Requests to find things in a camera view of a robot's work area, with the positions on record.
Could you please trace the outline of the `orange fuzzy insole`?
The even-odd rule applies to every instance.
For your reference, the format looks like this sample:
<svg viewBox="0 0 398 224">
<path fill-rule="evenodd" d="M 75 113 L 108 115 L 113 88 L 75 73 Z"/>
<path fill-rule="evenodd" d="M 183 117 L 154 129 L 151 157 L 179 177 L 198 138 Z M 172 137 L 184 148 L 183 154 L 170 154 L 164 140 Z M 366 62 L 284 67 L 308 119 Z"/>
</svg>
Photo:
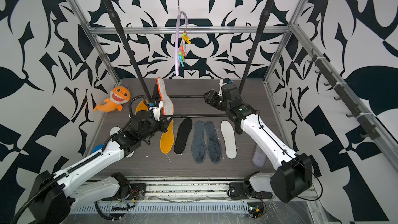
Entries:
<svg viewBox="0 0 398 224">
<path fill-rule="evenodd" d="M 136 107 L 136 109 L 135 109 L 135 113 L 137 114 L 137 113 L 140 112 L 140 111 L 148 111 L 148 109 L 149 109 L 149 107 L 148 107 L 148 101 L 147 101 L 147 100 L 144 100 L 144 101 L 141 101 L 141 102 L 137 105 L 137 107 Z"/>
<path fill-rule="evenodd" d="M 174 120 L 171 120 L 167 132 L 163 133 L 160 139 L 160 149 L 163 154 L 168 154 L 174 145 Z"/>
</svg>

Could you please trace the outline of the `grey orange-edged insole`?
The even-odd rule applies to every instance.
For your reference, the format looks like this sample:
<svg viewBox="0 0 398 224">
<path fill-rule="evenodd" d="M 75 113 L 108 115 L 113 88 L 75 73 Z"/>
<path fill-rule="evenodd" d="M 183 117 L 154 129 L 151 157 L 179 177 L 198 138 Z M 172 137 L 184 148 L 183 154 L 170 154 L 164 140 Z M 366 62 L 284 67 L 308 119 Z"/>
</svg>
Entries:
<svg viewBox="0 0 398 224">
<path fill-rule="evenodd" d="M 174 104 L 171 98 L 167 95 L 165 82 L 162 78 L 157 78 L 158 92 L 163 102 L 163 115 L 173 115 L 174 114 Z"/>
</svg>

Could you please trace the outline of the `black foam insole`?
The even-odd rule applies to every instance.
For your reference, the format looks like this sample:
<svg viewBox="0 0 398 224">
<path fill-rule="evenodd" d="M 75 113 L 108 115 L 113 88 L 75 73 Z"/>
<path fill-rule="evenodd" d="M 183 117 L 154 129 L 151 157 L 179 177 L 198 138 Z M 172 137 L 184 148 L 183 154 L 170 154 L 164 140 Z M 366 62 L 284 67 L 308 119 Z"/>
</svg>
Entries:
<svg viewBox="0 0 398 224">
<path fill-rule="evenodd" d="M 192 130 L 192 119 L 187 118 L 182 121 L 178 128 L 177 138 L 174 144 L 174 153 L 181 155 L 186 147 L 186 143 L 189 137 L 189 134 Z"/>
</svg>

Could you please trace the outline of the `dark grey felt insole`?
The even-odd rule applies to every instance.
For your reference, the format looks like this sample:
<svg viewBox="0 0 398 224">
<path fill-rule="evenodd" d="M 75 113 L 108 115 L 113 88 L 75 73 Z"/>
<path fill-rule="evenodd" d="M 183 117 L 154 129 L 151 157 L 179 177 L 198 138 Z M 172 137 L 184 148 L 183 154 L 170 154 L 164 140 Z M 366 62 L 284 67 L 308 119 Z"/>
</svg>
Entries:
<svg viewBox="0 0 398 224">
<path fill-rule="evenodd" d="M 217 135 L 215 124 L 212 121 L 206 121 L 204 128 L 207 136 L 207 149 L 212 163 L 218 164 L 222 157 L 222 148 Z"/>
<path fill-rule="evenodd" d="M 194 124 L 191 153 L 195 163 L 202 164 L 206 158 L 206 144 L 204 141 L 204 122 L 196 121 Z"/>
</svg>

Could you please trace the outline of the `white orange-edged insole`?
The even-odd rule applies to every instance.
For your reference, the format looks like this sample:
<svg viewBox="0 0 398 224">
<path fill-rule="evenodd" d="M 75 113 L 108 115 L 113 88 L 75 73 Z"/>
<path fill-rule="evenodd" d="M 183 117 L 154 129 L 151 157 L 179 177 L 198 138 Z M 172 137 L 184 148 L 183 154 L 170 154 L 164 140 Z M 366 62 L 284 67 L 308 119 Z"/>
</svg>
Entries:
<svg viewBox="0 0 398 224">
<path fill-rule="evenodd" d="M 129 139 L 127 138 L 126 132 L 118 126 L 111 128 L 110 135 L 112 136 L 110 141 L 116 142 L 119 145 L 124 145 Z"/>
</svg>

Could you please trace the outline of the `lilac round clip hanger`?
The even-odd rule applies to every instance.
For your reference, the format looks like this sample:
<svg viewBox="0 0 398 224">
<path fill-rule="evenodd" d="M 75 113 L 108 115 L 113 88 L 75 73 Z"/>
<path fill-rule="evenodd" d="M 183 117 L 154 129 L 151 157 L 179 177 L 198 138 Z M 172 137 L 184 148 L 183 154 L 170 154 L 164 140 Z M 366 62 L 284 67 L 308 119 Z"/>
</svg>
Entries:
<svg viewBox="0 0 398 224">
<path fill-rule="evenodd" d="M 180 68 L 184 68 L 185 59 L 187 56 L 186 43 L 191 44 L 191 38 L 188 36 L 188 17 L 184 11 L 180 10 L 180 0 L 177 0 L 178 4 L 178 15 L 176 20 L 176 32 L 175 32 L 175 45 L 174 45 L 174 57 L 175 57 L 175 75 L 180 76 Z M 184 29 L 180 31 L 181 18 L 184 19 Z"/>
</svg>

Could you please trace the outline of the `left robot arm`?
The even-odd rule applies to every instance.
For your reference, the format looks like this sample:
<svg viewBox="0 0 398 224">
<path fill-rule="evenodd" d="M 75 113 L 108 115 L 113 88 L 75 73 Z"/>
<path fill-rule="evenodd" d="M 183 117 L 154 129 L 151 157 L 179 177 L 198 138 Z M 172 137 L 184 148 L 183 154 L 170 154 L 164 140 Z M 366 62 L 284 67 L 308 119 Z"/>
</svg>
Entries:
<svg viewBox="0 0 398 224">
<path fill-rule="evenodd" d="M 66 169 L 39 174 L 29 199 L 15 213 L 11 223 L 16 224 L 29 210 L 36 224 L 60 224 L 80 207 L 104 198 L 127 197 L 130 184 L 121 173 L 89 185 L 86 181 L 109 165 L 131 156 L 142 142 L 149 142 L 157 132 L 168 131 L 174 106 L 165 93 L 158 97 L 160 100 L 150 103 L 147 111 L 130 114 L 125 126 L 112 134 L 101 149 Z"/>
</svg>

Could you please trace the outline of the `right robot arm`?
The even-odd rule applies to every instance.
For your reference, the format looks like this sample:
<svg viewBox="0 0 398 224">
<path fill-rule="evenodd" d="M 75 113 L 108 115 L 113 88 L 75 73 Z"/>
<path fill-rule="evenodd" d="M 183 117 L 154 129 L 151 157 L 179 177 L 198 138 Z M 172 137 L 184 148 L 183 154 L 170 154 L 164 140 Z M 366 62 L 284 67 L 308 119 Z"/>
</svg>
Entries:
<svg viewBox="0 0 398 224">
<path fill-rule="evenodd" d="M 222 84 L 219 91 L 210 90 L 203 97 L 206 104 L 225 112 L 234 123 L 236 134 L 248 134 L 271 162 L 275 170 L 272 176 L 250 176 L 249 184 L 255 192 L 271 192 L 288 203 L 312 188 L 316 175 L 310 157 L 297 154 L 282 142 L 261 119 L 259 111 L 243 101 L 234 84 Z"/>
</svg>

